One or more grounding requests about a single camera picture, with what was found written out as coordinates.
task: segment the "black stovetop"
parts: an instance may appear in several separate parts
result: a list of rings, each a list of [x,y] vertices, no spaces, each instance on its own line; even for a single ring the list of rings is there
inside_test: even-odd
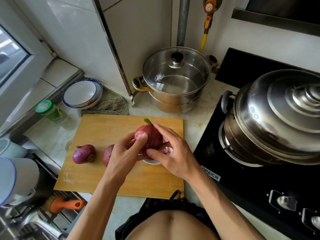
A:
[[[240,63],[242,66],[247,64],[255,69],[251,71],[247,67],[239,71]],[[240,88],[266,72],[279,69],[302,70],[229,48],[216,80]],[[239,73],[242,74],[241,79],[235,79]],[[229,105],[232,106],[232,103],[233,99],[230,99]],[[249,167],[238,163],[225,152],[219,141],[218,131],[225,117],[221,110],[220,99],[194,151],[198,163],[216,180],[220,189],[231,201],[266,224],[293,240],[319,239],[320,231],[309,227],[312,227],[310,217],[316,215],[314,212],[320,213],[317,184],[320,165],[304,166],[288,163]],[[274,196],[293,197],[298,202],[296,211],[280,207],[275,199],[270,197],[272,190]],[[303,215],[307,226],[302,222]]]

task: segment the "window hinge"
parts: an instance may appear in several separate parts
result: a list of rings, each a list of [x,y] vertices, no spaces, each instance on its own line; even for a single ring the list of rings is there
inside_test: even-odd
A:
[[[56,52],[54,52],[51,47],[49,46],[49,44],[45,41],[45,40],[40,40],[41,44],[47,49],[47,51],[49,51],[49,53],[56,58],[57,54]]]

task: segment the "gas stove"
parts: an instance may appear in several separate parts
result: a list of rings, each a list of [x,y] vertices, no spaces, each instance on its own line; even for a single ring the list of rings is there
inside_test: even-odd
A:
[[[243,70],[243,62],[254,70]],[[241,88],[261,75],[280,69],[298,69],[229,48],[216,80]],[[245,78],[235,79],[245,72]],[[233,99],[228,106],[232,107]],[[221,99],[204,131],[194,156],[202,169],[235,204],[293,240],[320,239],[320,165],[261,166],[246,162],[223,132],[226,115]]]

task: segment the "bare stomach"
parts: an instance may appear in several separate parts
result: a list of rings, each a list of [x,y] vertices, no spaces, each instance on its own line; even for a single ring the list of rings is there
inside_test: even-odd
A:
[[[197,218],[182,210],[162,210],[140,223],[126,240],[218,240]]]

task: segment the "person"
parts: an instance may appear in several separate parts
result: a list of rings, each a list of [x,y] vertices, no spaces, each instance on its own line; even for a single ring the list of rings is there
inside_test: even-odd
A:
[[[173,151],[168,155],[148,149],[147,155],[187,181],[204,209],[184,198],[161,200],[131,216],[116,230],[116,239],[265,239],[202,170],[186,141],[170,128],[158,124],[154,127]],[[143,159],[138,154],[148,135],[144,133],[130,146],[133,137],[134,133],[129,133],[114,145],[106,171],[67,240],[102,239],[119,188],[135,163]]]

